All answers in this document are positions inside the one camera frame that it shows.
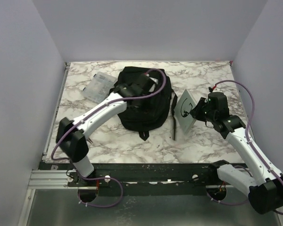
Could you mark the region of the black student backpack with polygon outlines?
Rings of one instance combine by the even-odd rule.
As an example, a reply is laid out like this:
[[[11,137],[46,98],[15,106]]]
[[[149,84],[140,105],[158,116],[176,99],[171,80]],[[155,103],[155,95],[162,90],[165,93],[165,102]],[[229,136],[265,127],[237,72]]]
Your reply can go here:
[[[163,89],[153,97],[130,100],[127,102],[127,109],[118,114],[122,125],[131,131],[139,133],[142,140],[146,141],[149,138],[149,131],[161,127],[171,113],[173,119],[172,139],[176,139],[176,120],[174,117],[175,107],[177,104],[177,95],[172,89],[171,80],[166,75],[164,69],[160,71],[150,68],[126,66],[118,76],[114,88],[110,89],[110,93],[116,92],[123,97],[147,96],[150,94],[135,94],[132,88],[132,83],[140,74],[148,74],[150,77],[158,80],[156,92],[163,84],[163,76],[166,76],[166,83]]]

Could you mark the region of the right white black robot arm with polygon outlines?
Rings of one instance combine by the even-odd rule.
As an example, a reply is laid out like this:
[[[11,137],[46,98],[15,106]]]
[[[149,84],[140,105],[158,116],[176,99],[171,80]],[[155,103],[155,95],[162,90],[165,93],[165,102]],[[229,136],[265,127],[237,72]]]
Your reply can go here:
[[[198,121],[212,123],[214,130],[234,147],[251,172],[247,175],[226,161],[217,161],[207,174],[209,182],[214,185],[221,181],[231,184],[247,196],[259,214],[282,207],[283,173],[251,140],[240,117],[229,113],[226,95],[222,92],[209,93],[207,98],[200,98],[190,114]]]

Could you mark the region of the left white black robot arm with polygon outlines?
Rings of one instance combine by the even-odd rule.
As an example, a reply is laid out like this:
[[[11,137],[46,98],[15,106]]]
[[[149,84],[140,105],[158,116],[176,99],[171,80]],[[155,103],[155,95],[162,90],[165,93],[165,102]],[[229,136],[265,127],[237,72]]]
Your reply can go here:
[[[90,186],[95,181],[94,166],[87,157],[90,135],[110,118],[127,110],[129,105],[139,105],[141,100],[158,94],[165,84],[165,75],[159,82],[150,72],[140,74],[132,82],[116,84],[108,97],[88,112],[73,120],[65,117],[59,122],[54,150],[60,148],[67,155],[83,185]]]

